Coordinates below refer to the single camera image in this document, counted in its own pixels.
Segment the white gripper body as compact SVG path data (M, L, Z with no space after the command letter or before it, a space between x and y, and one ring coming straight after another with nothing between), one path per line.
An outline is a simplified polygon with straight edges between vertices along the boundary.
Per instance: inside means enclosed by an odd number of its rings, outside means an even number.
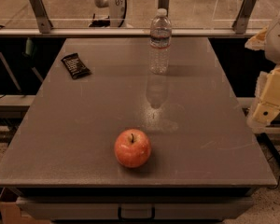
M268 27L265 37L265 57L280 64L280 12Z

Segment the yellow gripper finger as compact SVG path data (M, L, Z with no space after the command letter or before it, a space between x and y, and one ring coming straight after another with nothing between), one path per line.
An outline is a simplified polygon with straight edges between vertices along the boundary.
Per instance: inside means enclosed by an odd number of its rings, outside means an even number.
M253 129L269 126L280 114L280 64L269 73L261 71L255 88L255 98L247 115Z
M267 30L268 27L265 26L257 34L250 37L245 42L245 48L251 50L264 50Z

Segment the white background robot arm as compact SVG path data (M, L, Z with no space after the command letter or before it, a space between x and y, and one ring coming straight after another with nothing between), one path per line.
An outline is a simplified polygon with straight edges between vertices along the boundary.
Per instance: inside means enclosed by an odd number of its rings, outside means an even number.
M127 0L94 0L97 7L107 7L112 27L125 22ZM168 10L159 7L150 25L149 70L164 75L169 67L169 48L172 26ZM265 127L280 114L280 12L269 26L260 30L245 43L248 49L263 50L265 58L275 63L275 68L261 72L255 88L255 99L250 106L247 124L251 127Z

